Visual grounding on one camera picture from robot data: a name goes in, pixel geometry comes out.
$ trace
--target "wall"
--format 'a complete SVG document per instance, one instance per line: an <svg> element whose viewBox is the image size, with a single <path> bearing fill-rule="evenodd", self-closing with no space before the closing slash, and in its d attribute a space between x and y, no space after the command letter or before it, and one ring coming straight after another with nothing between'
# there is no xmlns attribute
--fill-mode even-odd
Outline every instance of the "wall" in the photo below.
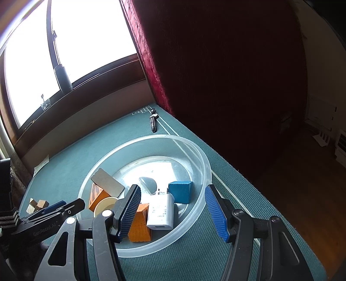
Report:
<svg viewBox="0 0 346 281"><path fill-rule="evenodd" d="M329 24L303 0L295 0L303 33L308 70L309 99L319 100L311 116L329 118L330 106L336 106L329 132L335 138L339 129L346 130L346 50Z"/></svg>
<svg viewBox="0 0 346 281"><path fill-rule="evenodd" d="M153 102L146 80L109 94L55 127L24 155L22 161L33 172L47 155L52 157L88 133Z"/></svg>

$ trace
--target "window pane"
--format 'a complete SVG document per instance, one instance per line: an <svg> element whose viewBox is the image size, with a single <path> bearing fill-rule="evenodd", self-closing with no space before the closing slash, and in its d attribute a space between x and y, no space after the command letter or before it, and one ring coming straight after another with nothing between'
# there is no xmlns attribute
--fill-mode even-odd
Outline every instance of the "window pane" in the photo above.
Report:
<svg viewBox="0 0 346 281"><path fill-rule="evenodd" d="M136 53L118 0L53 0L52 24L71 82Z"/></svg>
<svg viewBox="0 0 346 281"><path fill-rule="evenodd" d="M7 90L20 126L59 86L48 51L47 1L13 32L5 52Z"/></svg>

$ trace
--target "green table mat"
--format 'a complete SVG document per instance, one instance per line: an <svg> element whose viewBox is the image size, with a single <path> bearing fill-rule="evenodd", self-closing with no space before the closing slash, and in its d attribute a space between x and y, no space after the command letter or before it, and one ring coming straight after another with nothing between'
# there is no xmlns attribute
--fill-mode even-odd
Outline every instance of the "green table mat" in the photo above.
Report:
<svg viewBox="0 0 346 281"><path fill-rule="evenodd" d="M127 141L153 134L149 124L151 107L160 116L157 120L157 134L178 135L195 142L209 159L212 183L219 192L236 208L243 209L254 217L282 217L300 247L314 280L327 280L325 270L315 254L278 210L219 154L157 105L150 105L124 116L52 157L30 182L20 207L20 215L26 215L25 206L29 204L30 197L50 203L75 200L84 178L105 154ZM205 207L195 224L172 245L151 255L121 258L120 262L128 281L219 280L230 247L217 236ZM251 281L256 280L258 257L259 242L254 240L249 274ZM90 244L88 260L91 279L97 280Z"/></svg>

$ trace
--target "blue block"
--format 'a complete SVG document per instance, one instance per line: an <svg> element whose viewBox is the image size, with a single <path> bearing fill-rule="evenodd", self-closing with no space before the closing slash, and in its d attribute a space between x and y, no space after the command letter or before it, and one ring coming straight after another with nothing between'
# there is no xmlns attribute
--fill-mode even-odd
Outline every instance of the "blue block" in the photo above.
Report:
<svg viewBox="0 0 346 281"><path fill-rule="evenodd" d="M168 184L168 192L173 195L175 203L189 204L192 181L174 181Z"/></svg>

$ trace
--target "wooden floor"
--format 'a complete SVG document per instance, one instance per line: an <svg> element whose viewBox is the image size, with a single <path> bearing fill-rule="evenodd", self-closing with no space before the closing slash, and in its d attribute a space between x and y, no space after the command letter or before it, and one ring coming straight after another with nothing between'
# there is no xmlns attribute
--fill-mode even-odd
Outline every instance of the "wooden floor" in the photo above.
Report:
<svg viewBox="0 0 346 281"><path fill-rule="evenodd" d="M305 239L330 279L346 257L346 168L302 129L255 187Z"/></svg>

